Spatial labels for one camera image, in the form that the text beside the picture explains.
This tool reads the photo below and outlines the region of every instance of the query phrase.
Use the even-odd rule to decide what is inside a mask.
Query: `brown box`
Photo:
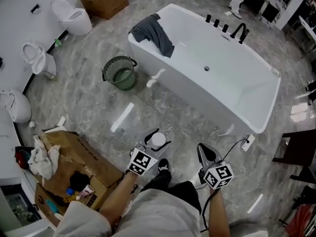
[[[35,191],[35,204],[39,207],[42,213],[46,216],[46,218],[54,225],[58,226],[59,219],[55,217],[55,213],[51,211],[49,205],[47,204],[48,201],[53,202],[56,207],[58,208],[58,213],[64,215],[67,208],[59,206],[54,199],[48,194],[48,192],[40,185],[39,183],[36,184],[36,191]]]
[[[88,14],[110,19],[128,6],[128,0],[81,0]]]
[[[39,195],[39,192],[41,194],[45,193],[56,205],[65,208],[62,198],[68,196],[66,189],[70,186],[70,177],[75,171],[79,171],[89,176],[90,185],[94,189],[94,193],[81,202],[91,209],[99,209],[113,189],[116,188],[116,181],[122,177],[122,172],[76,134],[57,131],[41,135],[41,139],[47,147],[46,149],[49,149],[51,145],[60,145],[60,154],[55,175],[49,180],[36,175],[36,178],[42,184],[38,184],[41,189],[39,191],[37,189],[36,197]],[[49,207],[43,207],[42,204],[39,205],[38,203],[37,205],[40,210],[43,209],[45,211],[43,213],[46,216],[49,215],[51,217]],[[56,224],[54,216],[51,222],[54,225]]]

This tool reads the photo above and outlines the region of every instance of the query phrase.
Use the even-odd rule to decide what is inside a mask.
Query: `toilet bowl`
[[[52,79],[56,75],[54,57],[45,52],[44,48],[33,41],[23,44],[22,58],[30,64],[35,75],[44,74]]]
[[[86,35],[92,24],[85,9],[76,8],[67,0],[51,0],[50,7],[60,24],[72,35]]]
[[[13,122],[25,123],[31,118],[30,102],[17,90],[0,90],[0,106],[9,112]]]

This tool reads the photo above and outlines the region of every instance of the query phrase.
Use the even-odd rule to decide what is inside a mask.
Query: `white power outlet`
[[[253,141],[255,140],[255,137],[252,134],[250,134],[250,135],[248,135],[247,140],[248,141],[246,141],[246,140],[243,141],[243,143],[240,147],[241,151],[247,152],[247,150],[250,148]]]

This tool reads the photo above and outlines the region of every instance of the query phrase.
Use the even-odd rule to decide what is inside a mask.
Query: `white column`
[[[301,5],[303,0],[291,0],[287,5],[285,12],[281,15],[280,19],[276,22],[276,27],[280,30],[285,26],[285,24],[290,20],[293,16],[294,12]]]

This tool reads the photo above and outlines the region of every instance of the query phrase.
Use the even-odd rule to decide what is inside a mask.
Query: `forearm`
[[[101,206],[99,212],[107,218],[111,227],[114,226],[124,212],[137,177],[137,174],[128,172],[121,183]]]
[[[220,191],[210,201],[208,228],[210,237],[230,236],[228,218]]]

